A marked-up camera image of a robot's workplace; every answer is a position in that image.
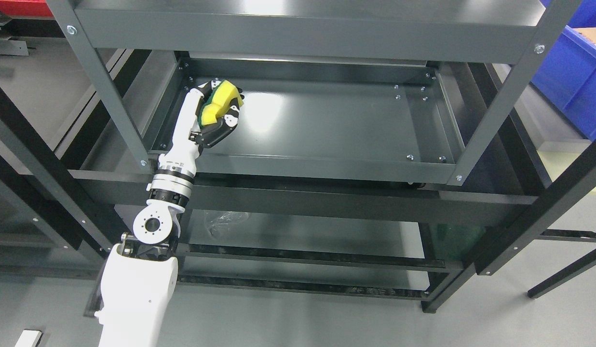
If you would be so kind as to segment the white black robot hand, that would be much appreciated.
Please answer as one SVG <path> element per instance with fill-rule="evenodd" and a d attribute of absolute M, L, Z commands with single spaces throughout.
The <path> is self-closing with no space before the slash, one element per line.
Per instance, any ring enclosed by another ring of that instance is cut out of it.
<path fill-rule="evenodd" d="M 239 122 L 244 104 L 241 88 L 229 80 L 210 80 L 188 90 L 172 134 L 172 146 L 159 156 L 158 168 L 196 172 L 204 149 L 227 137 Z"/>

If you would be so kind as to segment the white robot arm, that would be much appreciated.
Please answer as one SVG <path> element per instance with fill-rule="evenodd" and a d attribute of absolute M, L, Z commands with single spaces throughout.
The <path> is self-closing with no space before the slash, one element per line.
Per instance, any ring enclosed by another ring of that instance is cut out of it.
<path fill-rule="evenodd" d="M 176 288 L 180 235 L 196 173 L 196 156 L 162 155 L 150 197 L 131 233 L 110 251 L 100 277 L 101 347 L 155 347 Z"/>

